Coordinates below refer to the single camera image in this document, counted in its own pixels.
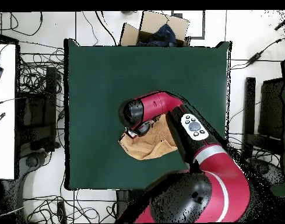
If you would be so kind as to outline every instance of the green table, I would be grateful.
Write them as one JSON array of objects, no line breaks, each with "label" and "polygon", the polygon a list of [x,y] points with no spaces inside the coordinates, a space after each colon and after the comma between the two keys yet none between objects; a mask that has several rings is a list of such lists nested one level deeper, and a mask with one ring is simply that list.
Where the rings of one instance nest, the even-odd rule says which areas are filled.
[{"label": "green table", "polygon": [[143,189],[187,168],[177,151],[145,161],[124,152],[118,107],[126,99],[179,93],[224,137],[228,47],[77,47],[69,40],[69,187]]}]

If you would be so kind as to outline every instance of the red stripe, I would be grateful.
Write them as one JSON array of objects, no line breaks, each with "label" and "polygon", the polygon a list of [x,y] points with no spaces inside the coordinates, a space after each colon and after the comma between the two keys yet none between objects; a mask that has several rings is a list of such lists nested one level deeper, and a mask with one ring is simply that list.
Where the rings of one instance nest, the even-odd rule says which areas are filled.
[{"label": "red stripe", "polygon": [[212,196],[205,210],[195,223],[216,222],[224,208],[224,194],[218,180],[211,174],[205,173],[212,184]]},{"label": "red stripe", "polygon": [[226,153],[217,153],[208,157],[201,163],[200,169],[217,175],[226,187],[229,206],[222,222],[238,220],[250,200],[249,184],[243,172]]},{"label": "red stripe", "polygon": [[205,145],[204,147],[198,149],[198,151],[195,153],[193,159],[195,159],[195,157],[196,157],[201,151],[203,151],[204,149],[207,149],[208,147],[216,146],[216,145],[220,146],[220,144],[212,143],[212,144]]},{"label": "red stripe", "polygon": [[150,205],[142,212],[142,214],[137,218],[135,223],[154,223],[152,214],[150,213]]}]

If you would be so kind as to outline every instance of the tile floor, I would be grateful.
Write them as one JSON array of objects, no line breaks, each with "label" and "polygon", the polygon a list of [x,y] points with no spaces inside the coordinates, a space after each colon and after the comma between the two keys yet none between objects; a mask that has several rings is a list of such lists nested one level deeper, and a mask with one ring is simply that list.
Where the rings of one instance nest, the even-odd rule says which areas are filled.
[{"label": "tile floor", "polygon": [[[45,44],[52,47],[63,47],[65,38],[76,39],[81,46],[97,45],[111,46],[113,40],[109,34],[99,24],[96,14],[92,11],[84,11],[86,18],[93,25],[94,33],[98,40],[93,36],[92,27],[88,24],[82,12],[43,12],[43,24],[38,33],[34,36],[25,36],[11,30],[5,30],[2,34],[17,38],[20,41],[22,53],[53,53],[56,49],[44,47],[32,43]],[[199,37],[202,35],[202,11],[175,10],[174,13],[183,13],[183,17],[190,20],[187,36]],[[39,12],[14,13],[19,21],[20,32],[33,33],[39,26]],[[129,16],[121,12],[105,11],[104,18],[107,29],[110,30],[117,43],[119,43],[122,25],[124,22],[139,28],[142,11],[133,13]],[[10,14],[0,15],[0,28],[7,29],[10,25]],[[264,49],[268,44],[274,42],[279,37],[285,36],[285,27],[274,31],[274,28],[285,17],[283,10],[207,10],[205,14],[205,39],[192,40],[191,46],[215,47],[221,41],[232,41],[233,50],[231,52],[231,66],[244,64],[247,59],[256,52]],[[32,61],[32,56],[25,55],[25,61]],[[279,78],[282,76],[280,61],[285,59],[285,40],[279,44],[269,47],[259,61],[245,69],[231,71],[231,95],[230,95],[230,117],[243,108],[244,82],[247,76],[256,77],[256,101],[260,99],[261,85],[264,80]],[[255,116],[258,120],[259,105],[256,106]],[[64,127],[64,120],[59,122],[58,128]],[[233,118],[230,123],[230,132],[242,132],[242,114]],[[48,195],[59,195],[59,188],[64,175],[64,149],[57,149],[53,153],[48,166],[28,175],[24,186],[24,198],[42,197]],[[63,197],[73,204],[73,192],[62,189]],[[106,207],[111,206],[112,202],[96,202],[95,200],[114,201],[114,190],[80,190],[78,195],[79,203],[82,208],[93,207],[103,219],[107,216]],[[33,212],[41,201],[30,200],[25,202],[25,214]],[[67,214],[73,212],[72,207],[66,205]],[[96,213],[90,211],[87,215],[91,218],[96,217]],[[75,213],[75,223],[87,223],[87,219]],[[34,215],[34,221],[42,220],[40,215]],[[104,223],[112,223],[114,219],[108,217]]]}]

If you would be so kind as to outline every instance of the brown cloth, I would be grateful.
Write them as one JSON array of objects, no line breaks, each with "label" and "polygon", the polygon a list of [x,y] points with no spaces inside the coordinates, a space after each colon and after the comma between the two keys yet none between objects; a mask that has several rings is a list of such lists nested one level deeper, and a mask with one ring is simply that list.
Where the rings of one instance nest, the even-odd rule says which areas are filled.
[{"label": "brown cloth", "polygon": [[159,158],[176,151],[177,147],[169,131],[165,114],[161,115],[145,136],[130,138],[123,134],[119,141],[124,151],[137,160]]}]

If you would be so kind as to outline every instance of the gray button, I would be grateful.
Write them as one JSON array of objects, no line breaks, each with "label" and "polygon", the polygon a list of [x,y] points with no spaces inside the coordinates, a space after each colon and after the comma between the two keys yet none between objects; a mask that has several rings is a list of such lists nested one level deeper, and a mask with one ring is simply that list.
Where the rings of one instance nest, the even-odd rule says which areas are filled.
[{"label": "gray button", "polygon": [[201,126],[198,122],[191,122],[189,124],[189,130],[190,131],[199,131],[201,129]]}]

